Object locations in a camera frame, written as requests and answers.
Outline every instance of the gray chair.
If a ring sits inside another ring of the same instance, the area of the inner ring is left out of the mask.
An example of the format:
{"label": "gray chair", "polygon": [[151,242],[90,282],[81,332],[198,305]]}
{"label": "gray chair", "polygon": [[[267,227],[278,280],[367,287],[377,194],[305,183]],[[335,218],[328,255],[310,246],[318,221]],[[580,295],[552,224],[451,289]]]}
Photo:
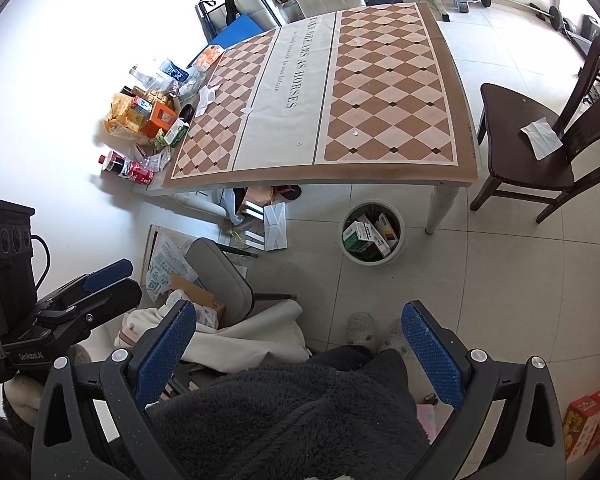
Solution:
{"label": "gray chair", "polygon": [[208,238],[195,240],[185,259],[198,273],[200,283],[224,303],[222,327],[232,326],[249,317],[256,301],[294,300],[295,294],[256,293],[229,261],[224,252],[257,258],[258,255],[216,244]]}

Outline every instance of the blue package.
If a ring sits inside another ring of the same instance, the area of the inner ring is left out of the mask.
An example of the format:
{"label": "blue package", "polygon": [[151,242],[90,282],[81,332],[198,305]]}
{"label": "blue package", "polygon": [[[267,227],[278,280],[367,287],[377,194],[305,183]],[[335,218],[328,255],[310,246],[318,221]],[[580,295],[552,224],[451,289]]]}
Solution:
{"label": "blue package", "polygon": [[221,30],[215,38],[209,41],[209,44],[229,48],[236,43],[253,38],[263,32],[264,30],[247,14],[241,14],[231,25]]}
{"label": "blue package", "polygon": [[179,66],[176,66],[169,58],[166,58],[162,62],[160,65],[160,70],[162,70],[166,75],[173,77],[180,83],[186,83],[187,79],[189,79],[189,73],[186,70],[181,69]]}

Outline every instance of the bottle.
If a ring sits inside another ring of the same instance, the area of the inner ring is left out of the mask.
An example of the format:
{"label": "bottle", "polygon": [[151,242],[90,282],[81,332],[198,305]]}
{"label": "bottle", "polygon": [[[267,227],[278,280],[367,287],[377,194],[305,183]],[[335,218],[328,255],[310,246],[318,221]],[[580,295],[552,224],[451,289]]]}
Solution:
{"label": "bottle", "polygon": [[143,168],[139,162],[129,160],[113,150],[106,156],[101,155],[98,162],[102,164],[102,171],[110,171],[136,184],[147,186],[154,180],[155,172]]}

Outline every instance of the shoe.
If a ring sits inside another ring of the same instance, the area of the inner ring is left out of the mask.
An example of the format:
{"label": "shoe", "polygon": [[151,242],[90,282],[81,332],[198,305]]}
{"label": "shoe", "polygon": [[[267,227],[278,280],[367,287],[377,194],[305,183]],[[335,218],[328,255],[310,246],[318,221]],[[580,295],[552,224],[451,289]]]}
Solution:
{"label": "shoe", "polygon": [[392,323],[389,333],[386,337],[382,338],[378,353],[382,352],[383,350],[387,350],[388,348],[393,348],[400,352],[400,355],[403,359],[405,357],[415,359],[416,357],[416,355],[413,353],[413,350],[409,346],[409,343],[407,343],[407,340],[404,338],[400,319],[396,319]]}
{"label": "shoe", "polygon": [[376,353],[376,326],[374,319],[366,312],[356,312],[347,321],[347,344],[365,346]]}

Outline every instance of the black strap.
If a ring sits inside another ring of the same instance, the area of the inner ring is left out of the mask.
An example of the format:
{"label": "black strap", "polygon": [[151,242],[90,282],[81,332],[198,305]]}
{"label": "black strap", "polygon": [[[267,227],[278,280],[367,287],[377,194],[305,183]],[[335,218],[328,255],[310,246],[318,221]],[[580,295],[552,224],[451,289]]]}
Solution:
{"label": "black strap", "polygon": [[231,25],[241,13],[235,6],[235,0],[225,0],[224,8],[226,9],[226,24]]}

